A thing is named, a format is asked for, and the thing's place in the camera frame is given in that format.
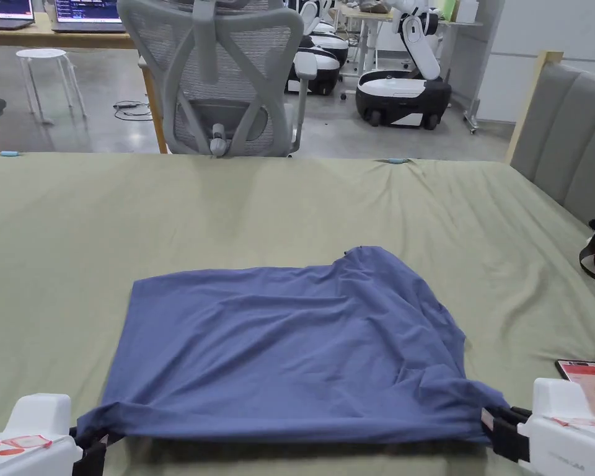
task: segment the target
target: smartphone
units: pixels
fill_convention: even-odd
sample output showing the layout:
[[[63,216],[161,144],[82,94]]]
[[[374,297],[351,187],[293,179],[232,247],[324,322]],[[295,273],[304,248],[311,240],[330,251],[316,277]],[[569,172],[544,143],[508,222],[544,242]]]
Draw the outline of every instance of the smartphone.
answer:
[[[595,416],[595,362],[557,361],[555,367],[563,378],[578,383]]]

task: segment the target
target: chair armrest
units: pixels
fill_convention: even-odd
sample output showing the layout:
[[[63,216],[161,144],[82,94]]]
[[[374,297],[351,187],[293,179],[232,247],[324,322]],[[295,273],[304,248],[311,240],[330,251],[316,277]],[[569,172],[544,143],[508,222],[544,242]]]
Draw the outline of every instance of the chair armrest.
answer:
[[[317,77],[317,58],[313,53],[297,52],[293,64],[298,78],[310,81]]]

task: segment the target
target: blue t-shirt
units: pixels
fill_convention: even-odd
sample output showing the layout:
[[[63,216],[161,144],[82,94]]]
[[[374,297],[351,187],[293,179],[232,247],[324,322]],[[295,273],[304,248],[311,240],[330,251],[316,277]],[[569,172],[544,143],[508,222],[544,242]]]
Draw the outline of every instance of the blue t-shirt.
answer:
[[[327,266],[137,281],[102,404],[79,432],[197,441],[485,442],[503,396],[465,377],[465,336],[380,247]]]

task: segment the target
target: laptop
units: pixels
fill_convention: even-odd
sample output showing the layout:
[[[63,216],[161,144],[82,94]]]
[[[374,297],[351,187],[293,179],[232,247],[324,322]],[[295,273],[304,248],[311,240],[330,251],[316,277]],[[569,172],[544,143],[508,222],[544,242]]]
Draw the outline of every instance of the laptop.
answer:
[[[55,0],[55,32],[124,33],[116,0]]]
[[[0,30],[18,30],[32,23],[31,0],[0,0]]]

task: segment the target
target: black strap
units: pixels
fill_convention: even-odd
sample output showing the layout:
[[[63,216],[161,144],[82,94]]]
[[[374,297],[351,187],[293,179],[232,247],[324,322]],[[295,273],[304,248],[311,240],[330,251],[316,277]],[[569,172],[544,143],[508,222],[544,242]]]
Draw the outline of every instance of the black strap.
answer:
[[[584,260],[586,258],[595,256],[595,252],[593,250],[593,247],[591,246],[592,242],[593,240],[591,239],[591,242],[580,252],[580,266],[586,274],[588,274],[590,277],[592,277],[592,279],[595,280],[595,273],[584,265]]]
[[[481,422],[483,431],[491,441],[495,454],[513,462],[530,461],[529,438],[518,433],[518,423],[527,423],[531,412],[524,408],[491,407],[485,410],[493,417],[492,428]]]
[[[83,451],[82,459],[73,464],[73,476],[104,476],[106,461],[107,432],[98,431],[77,435],[77,428],[70,428],[68,434]]]

